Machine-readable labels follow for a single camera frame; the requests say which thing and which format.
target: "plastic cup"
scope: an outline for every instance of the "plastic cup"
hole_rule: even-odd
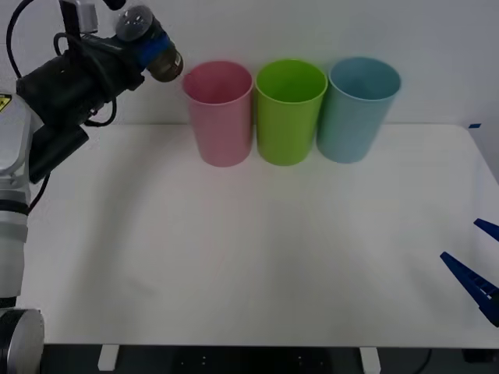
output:
[[[257,77],[257,140],[261,157],[276,165],[303,161],[310,151],[327,77],[300,60],[280,60]]]
[[[395,69],[374,58],[347,58],[329,72],[317,146],[330,160],[361,161],[400,90]]]
[[[244,161],[253,141],[251,74],[234,62],[206,62],[184,77],[183,89],[203,160],[218,167]]]

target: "white wall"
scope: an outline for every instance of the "white wall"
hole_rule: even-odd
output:
[[[19,0],[2,0],[0,40]],[[256,72],[300,57],[323,66],[348,55],[391,63],[402,92],[390,122],[482,122],[499,114],[497,0],[148,0],[186,63],[230,58]],[[111,12],[98,4],[101,34]],[[19,20],[14,53],[23,72],[54,56],[62,30],[56,0],[35,0]],[[0,85],[13,89],[5,46]],[[120,97],[122,122],[186,121],[179,83],[148,79]]]

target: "black cable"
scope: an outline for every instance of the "black cable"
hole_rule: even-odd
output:
[[[41,183],[40,191],[38,191],[37,196],[33,199],[30,207],[28,208],[28,214],[31,213],[31,210],[38,204],[41,197],[44,195],[45,189],[47,189],[48,179],[50,178],[50,173],[45,175],[44,181]]]
[[[10,65],[14,69],[14,73],[16,74],[17,78],[21,78],[21,72],[19,71],[19,68],[16,64],[16,60],[14,59],[14,54],[12,53],[12,35],[14,34],[14,26],[16,25],[16,22],[23,12],[23,10],[33,2],[34,0],[22,0],[21,3],[16,7],[14,12],[12,13],[12,16],[10,17],[9,25],[7,26],[7,33],[5,35],[5,44],[7,47],[7,55],[9,56],[9,61]],[[38,204],[40,201],[41,197],[44,195],[45,189],[47,189],[47,184],[48,184],[48,179],[50,178],[50,174],[47,174],[45,176],[45,179],[41,185],[40,191],[38,192],[37,196],[34,198],[33,202],[31,203],[30,207],[28,208],[28,214],[31,213],[31,210]]]
[[[19,16],[21,15],[21,12],[33,1],[34,0],[21,1],[21,3],[17,6],[17,8],[14,10],[14,13],[10,17],[10,22],[9,25],[7,26],[7,34],[5,35],[7,55],[9,56],[10,65],[12,65],[12,68],[14,69],[17,78],[20,78],[22,75],[21,72],[19,71],[19,68],[17,67],[16,60],[14,60],[14,55],[12,54],[12,34],[14,33],[14,26],[16,25],[16,22]]]
[[[116,114],[118,113],[118,103],[116,102],[116,98],[113,97],[112,83],[109,80],[108,75],[106,74],[99,60],[97,60],[97,58],[92,54],[92,51],[84,43],[75,38],[73,35],[67,33],[58,33],[54,36],[54,49],[57,56],[61,55],[61,49],[59,48],[59,41],[62,38],[65,38],[68,41],[71,41],[74,44],[78,45],[78,47],[81,48],[82,52],[85,53],[87,57],[92,61],[94,67],[97,69],[99,78],[101,80],[102,88],[104,89],[104,93],[106,95],[106,100],[111,101],[111,107],[112,107],[111,116],[106,122],[95,122],[88,119],[85,121],[85,125],[89,127],[103,127],[111,124],[116,119]]]
[[[421,366],[413,374],[421,374],[423,370],[426,369],[426,367],[430,363],[431,355],[433,354],[433,352],[434,350],[431,348],[428,350],[428,353],[426,354],[426,358],[423,364],[421,364]]]

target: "blue cup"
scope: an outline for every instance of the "blue cup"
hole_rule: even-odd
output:
[[[362,160],[383,123],[401,79],[395,69],[374,58],[354,57],[329,72],[317,132],[317,146],[330,160]]]

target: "yellow warning sticker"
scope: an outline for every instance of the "yellow warning sticker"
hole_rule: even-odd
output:
[[[0,111],[3,111],[3,109],[9,105],[10,101],[12,100],[12,96],[10,95],[3,95],[0,93]]]

